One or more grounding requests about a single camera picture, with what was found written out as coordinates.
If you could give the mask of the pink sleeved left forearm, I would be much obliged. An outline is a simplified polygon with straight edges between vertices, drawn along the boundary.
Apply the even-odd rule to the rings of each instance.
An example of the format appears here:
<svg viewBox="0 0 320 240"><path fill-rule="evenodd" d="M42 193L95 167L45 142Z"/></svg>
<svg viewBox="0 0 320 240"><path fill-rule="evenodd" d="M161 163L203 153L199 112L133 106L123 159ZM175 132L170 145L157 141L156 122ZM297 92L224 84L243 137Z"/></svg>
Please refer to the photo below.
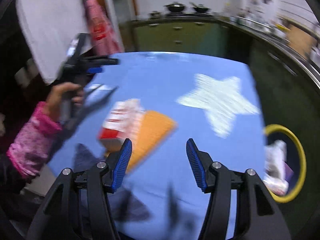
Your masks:
<svg viewBox="0 0 320 240"><path fill-rule="evenodd" d="M7 150L7 157L23 179L33 179L40 174L49 157L49 150L62 130L43 112L45 102L39 102Z"/></svg>

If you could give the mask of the person's left hand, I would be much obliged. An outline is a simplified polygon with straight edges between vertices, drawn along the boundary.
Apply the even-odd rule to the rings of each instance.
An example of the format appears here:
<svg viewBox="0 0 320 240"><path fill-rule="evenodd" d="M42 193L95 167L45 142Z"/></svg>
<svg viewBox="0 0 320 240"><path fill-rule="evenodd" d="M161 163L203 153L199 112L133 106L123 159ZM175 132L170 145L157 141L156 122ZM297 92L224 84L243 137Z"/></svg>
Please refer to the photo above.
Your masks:
<svg viewBox="0 0 320 240"><path fill-rule="evenodd" d="M71 102L81 106L84 98L83 88L79 84L64 82L55 85L51 89L44 104L43 113L50 117L54 122L58 122L60 118L62 101L69 93L75 93L75 95L71 98Z"/></svg>

